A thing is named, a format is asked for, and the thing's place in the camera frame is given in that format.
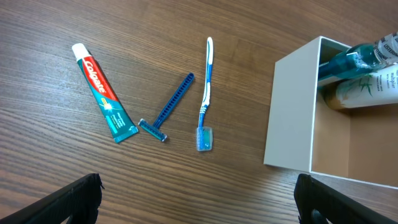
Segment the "red green toothpaste tube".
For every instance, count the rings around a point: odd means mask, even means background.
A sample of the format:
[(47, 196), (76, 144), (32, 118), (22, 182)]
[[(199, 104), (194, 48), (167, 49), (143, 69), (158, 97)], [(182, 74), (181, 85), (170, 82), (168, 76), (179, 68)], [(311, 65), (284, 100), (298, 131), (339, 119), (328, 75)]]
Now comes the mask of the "red green toothpaste tube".
[(74, 44), (72, 51), (93, 96), (118, 144), (139, 132), (111, 88), (99, 63), (82, 43)]

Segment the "white lotion tube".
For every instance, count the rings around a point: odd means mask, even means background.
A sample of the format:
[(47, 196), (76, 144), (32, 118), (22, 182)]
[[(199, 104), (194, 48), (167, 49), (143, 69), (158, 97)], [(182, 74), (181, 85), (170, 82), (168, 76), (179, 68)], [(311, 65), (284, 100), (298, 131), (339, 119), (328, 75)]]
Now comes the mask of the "white lotion tube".
[(397, 103), (397, 65), (343, 81), (325, 91), (325, 103), (333, 110)]

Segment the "blue mouthwash bottle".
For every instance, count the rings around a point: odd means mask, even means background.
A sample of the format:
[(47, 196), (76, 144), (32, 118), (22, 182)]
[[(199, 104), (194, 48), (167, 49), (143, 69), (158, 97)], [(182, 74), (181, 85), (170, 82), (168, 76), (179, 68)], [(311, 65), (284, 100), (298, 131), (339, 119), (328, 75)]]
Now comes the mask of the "blue mouthwash bottle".
[(334, 56), (318, 68), (318, 85), (358, 78), (397, 63), (397, 33), (375, 43), (356, 45)]

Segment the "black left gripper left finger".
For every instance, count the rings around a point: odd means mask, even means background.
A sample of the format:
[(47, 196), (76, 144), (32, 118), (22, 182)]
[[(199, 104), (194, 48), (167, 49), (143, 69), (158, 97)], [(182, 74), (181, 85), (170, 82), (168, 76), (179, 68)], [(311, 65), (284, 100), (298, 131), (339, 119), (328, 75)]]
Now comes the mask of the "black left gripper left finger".
[(96, 223), (103, 188), (99, 174), (88, 174), (1, 219), (2, 224)]

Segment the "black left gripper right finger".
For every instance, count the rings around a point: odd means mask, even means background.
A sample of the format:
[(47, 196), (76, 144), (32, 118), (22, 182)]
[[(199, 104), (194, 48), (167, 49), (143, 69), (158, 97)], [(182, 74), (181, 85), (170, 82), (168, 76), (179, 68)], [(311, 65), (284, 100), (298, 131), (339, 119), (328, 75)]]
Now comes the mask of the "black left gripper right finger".
[(299, 223), (397, 224), (339, 193), (308, 174), (299, 174), (294, 189)]

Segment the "blue disposable razor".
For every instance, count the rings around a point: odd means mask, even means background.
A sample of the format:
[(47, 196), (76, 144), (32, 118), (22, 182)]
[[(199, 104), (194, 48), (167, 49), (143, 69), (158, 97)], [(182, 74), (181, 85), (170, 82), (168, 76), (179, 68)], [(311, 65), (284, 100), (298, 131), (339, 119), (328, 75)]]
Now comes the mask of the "blue disposable razor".
[(139, 126), (143, 130), (153, 135), (153, 137), (155, 137), (156, 139), (164, 142), (167, 139), (167, 135), (160, 130), (160, 127), (162, 123), (170, 116), (174, 108), (178, 105), (179, 101), (182, 99), (186, 91), (189, 89), (190, 85), (193, 83), (194, 78), (195, 76), (193, 73), (189, 73), (185, 77), (185, 79), (183, 80), (183, 82), (181, 82), (180, 86), (175, 91), (173, 96), (169, 99), (167, 104), (159, 113), (157, 119), (153, 122), (153, 124), (149, 124), (146, 120), (142, 118), (139, 121)]

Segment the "blue white toothbrush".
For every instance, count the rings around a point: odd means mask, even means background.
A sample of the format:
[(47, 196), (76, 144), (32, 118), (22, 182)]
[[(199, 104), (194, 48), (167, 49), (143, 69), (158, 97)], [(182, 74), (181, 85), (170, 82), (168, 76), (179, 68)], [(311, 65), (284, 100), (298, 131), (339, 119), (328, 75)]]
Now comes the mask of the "blue white toothbrush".
[(212, 150), (213, 130), (211, 127), (204, 126), (205, 114), (210, 105), (211, 98), (211, 75), (213, 69), (214, 43), (211, 37), (206, 41), (206, 69), (205, 69), (205, 87), (203, 99), (200, 107), (198, 127), (196, 130), (197, 151), (204, 152)]

